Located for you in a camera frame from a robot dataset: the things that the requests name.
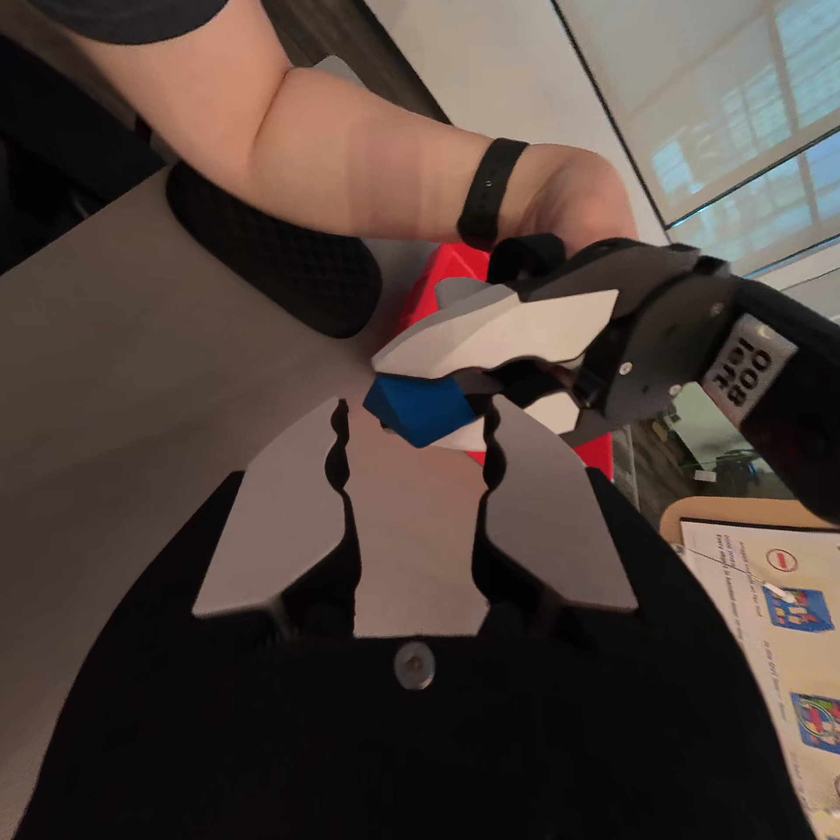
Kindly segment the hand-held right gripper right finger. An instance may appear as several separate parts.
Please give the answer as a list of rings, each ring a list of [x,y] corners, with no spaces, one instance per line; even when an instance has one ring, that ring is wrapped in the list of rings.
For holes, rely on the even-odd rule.
[[[573,449],[503,395],[490,401],[485,443],[472,578],[489,607],[540,636],[575,608],[633,615],[637,596]]]

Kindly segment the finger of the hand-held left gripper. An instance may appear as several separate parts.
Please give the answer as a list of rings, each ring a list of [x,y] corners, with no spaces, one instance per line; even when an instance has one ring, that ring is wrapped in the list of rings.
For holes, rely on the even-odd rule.
[[[374,355],[372,368],[434,381],[519,360],[574,361],[609,323],[618,294],[605,289],[525,302],[501,284],[447,278],[434,288],[437,310]]]
[[[455,374],[476,419],[434,442],[438,448],[483,453],[485,414],[495,395],[506,397],[556,435],[574,430],[580,413],[566,387],[565,374],[551,364],[505,364],[494,371]]]

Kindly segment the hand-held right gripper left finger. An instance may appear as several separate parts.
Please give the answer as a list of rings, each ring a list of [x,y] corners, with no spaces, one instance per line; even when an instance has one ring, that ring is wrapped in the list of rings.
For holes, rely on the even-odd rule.
[[[354,630],[361,549],[347,445],[349,407],[328,399],[245,470],[192,607],[202,620],[267,614],[284,636],[319,616]]]

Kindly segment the red plastic bin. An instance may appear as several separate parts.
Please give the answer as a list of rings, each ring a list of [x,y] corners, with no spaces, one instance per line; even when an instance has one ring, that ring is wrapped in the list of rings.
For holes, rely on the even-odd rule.
[[[416,322],[438,310],[436,287],[443,280],[453,277],[485,282],[490,256],[463,244],[445,244],[436,247],[428,257],[421,276],[414,283],[396,323],[395,333],[401,333]],[[588,467],[599,469],[614,481],[613,437],[606,434],[574,448]]]

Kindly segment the person's left forearm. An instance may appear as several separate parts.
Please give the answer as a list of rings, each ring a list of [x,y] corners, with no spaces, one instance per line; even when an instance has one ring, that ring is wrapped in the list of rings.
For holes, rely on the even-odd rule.
[[[490,140],[295,68],[261,2],[148,45],[69,36],[183,162],[258,210],[336,235],[457,239]]]

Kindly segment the person's left hand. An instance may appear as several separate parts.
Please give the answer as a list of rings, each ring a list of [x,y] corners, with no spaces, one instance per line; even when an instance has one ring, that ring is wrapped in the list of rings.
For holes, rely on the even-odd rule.
[[[610,239],[639,240],[623,179],[599,154],[557,144],[520,155],[500,205],[497,242],[552,234],[566,255]]]

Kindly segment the black wristband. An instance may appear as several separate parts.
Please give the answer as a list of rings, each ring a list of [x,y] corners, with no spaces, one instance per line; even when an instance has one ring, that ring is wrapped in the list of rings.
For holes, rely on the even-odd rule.
[[[490,142],[481,157],[458,217],[456,230],[461,242],[490,253],[498,239],[501,205],[516,164],[529,143],[498,138]]]

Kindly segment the instruction sheet stand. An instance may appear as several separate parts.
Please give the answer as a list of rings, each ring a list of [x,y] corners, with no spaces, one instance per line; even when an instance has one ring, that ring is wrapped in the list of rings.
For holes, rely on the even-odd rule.
[[[838,527],[794,500],[690,497],[659,532],[738,640],[815,837],[838,838]]]

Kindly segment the frosted window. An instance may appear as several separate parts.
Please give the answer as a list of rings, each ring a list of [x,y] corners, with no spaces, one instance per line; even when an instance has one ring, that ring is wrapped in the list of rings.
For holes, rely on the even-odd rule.
[[[671,241],[747,276],[838,240],[838,1],[555,6]]]

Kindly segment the black foam pad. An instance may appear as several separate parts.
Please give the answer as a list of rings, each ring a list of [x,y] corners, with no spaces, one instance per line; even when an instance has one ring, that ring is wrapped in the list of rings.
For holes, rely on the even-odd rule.
[[[184,162],[166,178],[177,222],[239,278],[317,333],[358,334],[382,295],[382,271],[366,243],[262,213]]]

